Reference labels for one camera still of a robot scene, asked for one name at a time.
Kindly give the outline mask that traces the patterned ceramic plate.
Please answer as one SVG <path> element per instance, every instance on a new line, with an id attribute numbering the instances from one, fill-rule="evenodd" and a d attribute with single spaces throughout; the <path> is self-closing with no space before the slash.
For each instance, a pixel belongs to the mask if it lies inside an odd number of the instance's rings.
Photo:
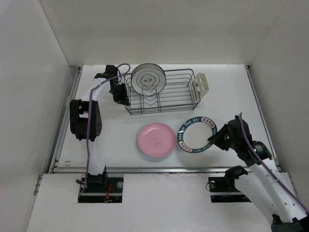
<path id="1" fill-rule="evenodd" d="M 161 66 L 144 63 L 137 66 L 131 74 L 131 86 L 135 92 L 143 96 L 160 93 L 166 86 L 166 74 Z"/>
<path id="2" fill-rule="evenodd" d="M 177 133 L 177 142 L 187 153 L 201 153 L 212 146 L 208 138 L 215 135 L 217 131 L 217 126 L 212 119 L 196 116 L 181 125 Z"/>

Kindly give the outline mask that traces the grey wire dish rack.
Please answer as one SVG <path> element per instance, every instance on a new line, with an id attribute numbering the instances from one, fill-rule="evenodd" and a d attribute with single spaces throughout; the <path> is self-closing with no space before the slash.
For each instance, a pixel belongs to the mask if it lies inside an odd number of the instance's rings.
<path id="1" fill-rule="evenodd" d="M 142 93 L 135 91 L 131 77 L 125 78 L 130 106 L 125 109 L 131 115 L 194 110 L 201 101 L 197 79 L 192 69 L 166 70 L 166 85 L 162 91 L 155 87 Z"/>

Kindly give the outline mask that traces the pink plastic plate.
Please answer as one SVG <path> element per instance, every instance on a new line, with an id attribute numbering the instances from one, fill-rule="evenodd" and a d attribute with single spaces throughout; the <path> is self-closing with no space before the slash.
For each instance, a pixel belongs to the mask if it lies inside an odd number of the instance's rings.
<path id="1" fill-rule="evenodd" d="M 151 158 L 168 156 L 176 146 L 176 135 L 173 129 L 160 122 L 144 126 L 137 137 L 140 150 Z"/>

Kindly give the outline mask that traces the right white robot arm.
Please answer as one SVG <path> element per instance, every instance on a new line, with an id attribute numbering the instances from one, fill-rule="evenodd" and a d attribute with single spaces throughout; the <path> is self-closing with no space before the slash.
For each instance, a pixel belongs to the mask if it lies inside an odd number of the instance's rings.
<path id="1" fill-rule="evenodd" d="M 309 210 L 286 186 L 266 145 L 252 139 L 242 115 L 236 116 L 208 141 L 221 150 L 234 150 L 241 166 L 225 172 L 224 186 L 244 194 L 264 215 L 273 232 L 307 232 Z"/>

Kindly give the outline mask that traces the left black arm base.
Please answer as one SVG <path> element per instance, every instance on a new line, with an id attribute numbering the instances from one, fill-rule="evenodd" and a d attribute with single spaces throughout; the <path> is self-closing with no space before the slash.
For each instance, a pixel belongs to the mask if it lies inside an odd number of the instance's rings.
<path id="1" fill-rule="evenodd" d="M 123 176 L 108 177 L 104 184 L 91 182 L 88 178 L 85 188 L 84 180 L 84 177 L 76 180 L 80 185 L 78 203 L 122 203 Z"/>

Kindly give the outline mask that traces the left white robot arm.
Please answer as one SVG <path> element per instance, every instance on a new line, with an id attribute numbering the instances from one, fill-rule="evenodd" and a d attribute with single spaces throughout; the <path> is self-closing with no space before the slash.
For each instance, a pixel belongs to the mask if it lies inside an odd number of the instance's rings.
<path id="1" fill-rule="evenodd" d="M 126 86 L 118 81 L 131 69 L 127 63 L 106 65 L 105 72 L 98 73 L 90 89 L 77 100 L 70 101 L 70 131 L 86 151 L 86 172 L 80 181 L 80 195 L 91 186 L 96 191 L 104 191 L 108 186 L 106 165 L 98 137 L 102 131 L 99 103 L 105 95 L 111 94 L 116 104 L 130 106 Z"/>

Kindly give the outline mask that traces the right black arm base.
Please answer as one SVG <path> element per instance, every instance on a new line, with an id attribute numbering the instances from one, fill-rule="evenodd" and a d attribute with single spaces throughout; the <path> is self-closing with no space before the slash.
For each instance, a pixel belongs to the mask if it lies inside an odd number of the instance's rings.
<path id="1" fill-rule="evenodd" d="M 224 176 L 210 176 L 205 188 L 212 203 L 249 203 L 250 200 L 227 181 Z"/>

